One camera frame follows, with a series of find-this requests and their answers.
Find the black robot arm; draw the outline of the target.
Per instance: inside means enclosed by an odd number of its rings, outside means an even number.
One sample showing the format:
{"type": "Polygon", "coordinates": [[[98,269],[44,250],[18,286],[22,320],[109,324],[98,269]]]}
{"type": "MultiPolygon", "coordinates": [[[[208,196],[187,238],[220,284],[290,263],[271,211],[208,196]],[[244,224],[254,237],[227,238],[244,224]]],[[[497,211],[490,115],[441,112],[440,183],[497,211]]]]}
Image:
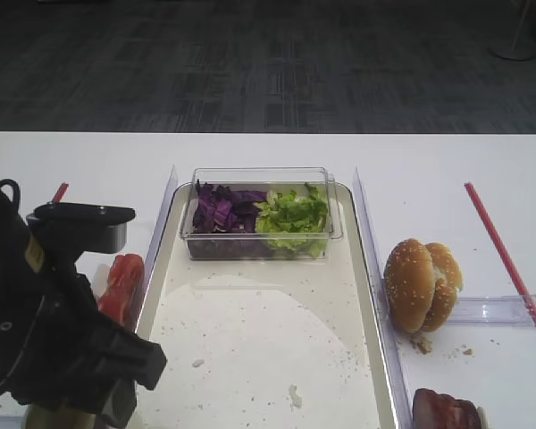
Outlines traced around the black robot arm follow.
{"type": "Polygon", "coordinates": [[[122,253],[135,213],[54,200],[22,217],[20,198],[0,180],[0,396],[123,428],[166,365],[127,325],[145,273],[122,253]]]}

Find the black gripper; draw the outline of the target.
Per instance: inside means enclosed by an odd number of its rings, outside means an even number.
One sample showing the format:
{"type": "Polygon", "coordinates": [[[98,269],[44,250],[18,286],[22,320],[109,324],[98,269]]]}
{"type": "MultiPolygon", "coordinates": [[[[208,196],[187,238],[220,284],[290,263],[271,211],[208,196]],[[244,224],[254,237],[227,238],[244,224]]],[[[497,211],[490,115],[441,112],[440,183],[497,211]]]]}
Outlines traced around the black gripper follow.
{"type": "Polygon", "coordinates": [[[32,404],[25,429],[92,429],[92,414],[125,428],[136,385],[158,384],[162,347],[102,314],[98,300],[74,265],[0,256],[0,396],[32,404]]]}

